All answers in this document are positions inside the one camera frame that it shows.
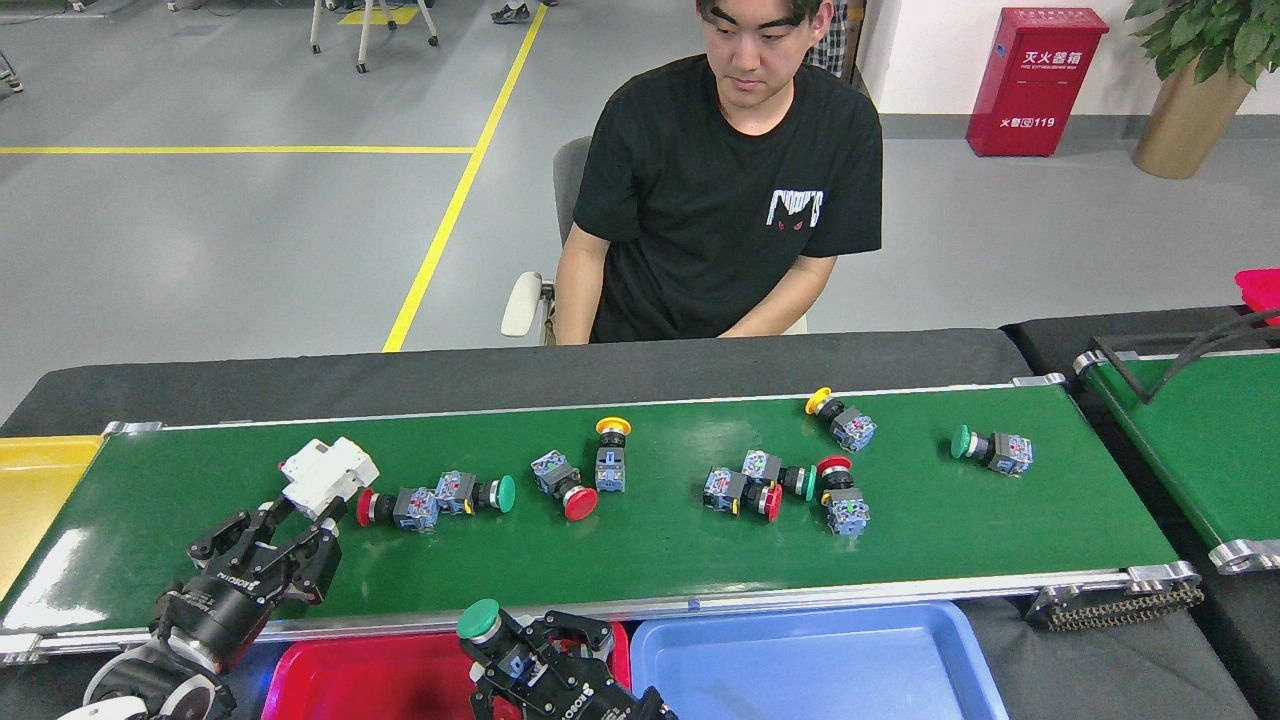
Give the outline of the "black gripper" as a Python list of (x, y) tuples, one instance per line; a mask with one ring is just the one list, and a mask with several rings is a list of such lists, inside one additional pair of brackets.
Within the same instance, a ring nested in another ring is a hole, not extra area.
[[(511, 676), (498, 666), (472, 665), (474, 719), (495, 719), (503, 700), (521, 719), (677, 719), (655, 687), (634, 697), (605, 661), (614, 646), (611, 625), (567, 612), (549, 612), (525, 628), (532, 665)], [(566, 691), (579, 693), (566, 706)]]
[(340, 562), (333, 520), (312, 523), (283, 546), (270, 546), (275, 529), (294, 512), (285, 497), (253, 512), (238, 511), (188, 544), (202, 573), (173, 582), (157, 597), (152, 634), (177, 643), (209, 666), (232, 666), (287, 600), (321, 603)]

